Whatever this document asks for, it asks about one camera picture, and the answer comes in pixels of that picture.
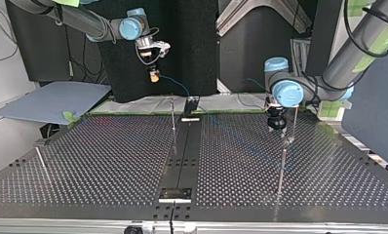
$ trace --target black backdrop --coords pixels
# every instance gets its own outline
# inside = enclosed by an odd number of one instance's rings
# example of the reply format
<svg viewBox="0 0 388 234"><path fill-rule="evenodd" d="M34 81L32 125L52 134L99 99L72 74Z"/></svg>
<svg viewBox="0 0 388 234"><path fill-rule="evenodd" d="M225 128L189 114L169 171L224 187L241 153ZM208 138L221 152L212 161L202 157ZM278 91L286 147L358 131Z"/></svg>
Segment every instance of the black backdrop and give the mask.
<svg viewBox="0 0 388 234"><path fill-rule="evenodd" d="M192 96L216 92L217 44L216 0L109 0L87 6L108 19L124 18L127 10L142 7L150 26L160 27L157 40L169 42L169 54L160 59L162 74L173 77ZM115 99L126 102L148 95L186 92L170 80L151 83L148 72L136 57L134 42L119 40L98 43Z"/></svg>

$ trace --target green tape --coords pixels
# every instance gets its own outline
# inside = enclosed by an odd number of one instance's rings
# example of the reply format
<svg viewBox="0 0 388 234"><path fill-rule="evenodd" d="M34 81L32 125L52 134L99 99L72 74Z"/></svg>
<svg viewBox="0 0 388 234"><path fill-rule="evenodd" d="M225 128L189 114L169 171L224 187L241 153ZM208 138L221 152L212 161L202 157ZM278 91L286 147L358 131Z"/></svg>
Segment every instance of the green tape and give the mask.
<svg viewBox="0 0 388 234"><path fill-rule="evenodd" d="M79 117L76 117L72 112L70 111L63 111L63 118L69 123L75 123L76 121L79 120Z"/></svg>
<svg viewBox="0 0 388 234"><path fill-rule="evenodd" d="M255 113L264 113L265 111L261 109L226 109L226 110L194 110L193 114L223 114L223 113L232 113L232 114L255 114Z"/></svg>
<svg viewBox="0 0 388 234"><path fill-rule="evenodd" d="M349 17L361 17L366 5L370 3L370 0L350 0L348 5L348 16Z"/></svg>
<svg viewBox="0 0 388 234"><path fill-rule="evenodd" d="M171 111L93 111L88 115L171 115ZM182 114L182 111L175 111L175 115Z"/></svg>
<svg viewBox="0 0 388 234"><path fill-rule="evenodd" d="M336 118L340 107L343 107L342 101L322 101L322 109L320 110L320 117Z"/></svg>
<svg viewBox="0 0 388 234"><path fill-rule="evenodd" d="M388 27L385 27L380 35L373 42L369 50L376 54L383 54L388 51ZM364 55L364 57L355 66L352 72L358 73L367 69L376 58Z"/></svg>
<svg viewBox="0 0 388 234"><path fill-rule="evenodd" d="M53 0L53 1L61 5L79 7L79 0Z"/></svg>

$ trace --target white wall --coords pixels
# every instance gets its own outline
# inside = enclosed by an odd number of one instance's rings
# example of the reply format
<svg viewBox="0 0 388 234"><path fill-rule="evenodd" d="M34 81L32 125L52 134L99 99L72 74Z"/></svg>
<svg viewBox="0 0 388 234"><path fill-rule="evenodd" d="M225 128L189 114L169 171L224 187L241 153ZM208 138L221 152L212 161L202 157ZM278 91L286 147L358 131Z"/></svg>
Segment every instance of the white wall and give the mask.
<svg viewBox="0 0 388 234"><path fill-rule="evenodd" d="M4 0L0 0L0 8L6 12ZM7 28L6 21L1 15L0 22ZM14 50L15 45L0 31L0 58L11 55ZM0 61L0 102L26 94L34 89L34 83L27 79L19 51L14 57Z"/></svg>
<svg viewBox="0 0 388 234"><path fill-rule="evenodd" d="M0 8L6 12L4 0L0 0ZM1 15L0 22L8 28ZM0 58L10 55L14 49L15 45L0 31ZM27 79L19 52L0 61L0 107L34 89L34 83ZM41 137L41 126L43 124L36 122L0 119L0 170L33 147L33 142Z"/></svg>

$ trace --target thin metal stick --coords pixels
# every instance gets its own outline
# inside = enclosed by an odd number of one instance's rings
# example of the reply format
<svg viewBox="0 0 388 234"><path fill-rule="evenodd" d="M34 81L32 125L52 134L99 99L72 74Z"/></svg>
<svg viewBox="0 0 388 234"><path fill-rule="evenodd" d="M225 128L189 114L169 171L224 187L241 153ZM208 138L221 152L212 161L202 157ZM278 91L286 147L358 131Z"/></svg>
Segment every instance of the thin metal stick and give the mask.
<svg viewBox="0 0 388 234"><path fill-rule="evenodd" d="M287 153L288 153L287 149L284 148L282 151L282 164L281 164L281 169L280 169L279 188L277 190L277 194L279 196L282 194L283 177L285 174L285 164L286 164L286 154Z"/></svg>
<svg viewBox="0 0 388 234"><path fill-rule="evenodd" d="M49 183L52 184L51 177L49 176L49 173L48 173L48 167L46 166L45 161L43 160L42 153L40 152L39 147L35 147L35 149L36 149L36 152L38 153L39 160L42 164L42 167L45 169L46 177L48 178Z"/></svg>
<svg viewBox="0 0 388 234"><path fill-rule="evenodd" d="M297 113L298 113L298 107L295 108L295 112L294 112L293 134L291 135L291 141L294 141L294 134L296 131L296 122L297 122Z"/></svg>
<svg viewBox="0 0 388 234"><path fill-rule="evenodd" d="M173 131L175 131L174 99L171 96L171 115L173 117Z"/></svg>

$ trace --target black perforated table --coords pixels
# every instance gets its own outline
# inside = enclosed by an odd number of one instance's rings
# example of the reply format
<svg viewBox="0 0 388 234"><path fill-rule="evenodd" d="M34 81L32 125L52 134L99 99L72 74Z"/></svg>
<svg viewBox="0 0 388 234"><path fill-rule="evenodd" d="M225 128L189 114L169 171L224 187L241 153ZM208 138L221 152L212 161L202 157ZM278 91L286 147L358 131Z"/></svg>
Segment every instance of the black perforated table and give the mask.
<svg viewBox="0 0 388 234"><path fill-rule="evenodd" d="M171 116L88 116L0 172L0 217L388 223L388 173L312 114L279 196L284 139L266 121L206 114L174 133ZM191 203L159 203L164 188Z"/></svg>

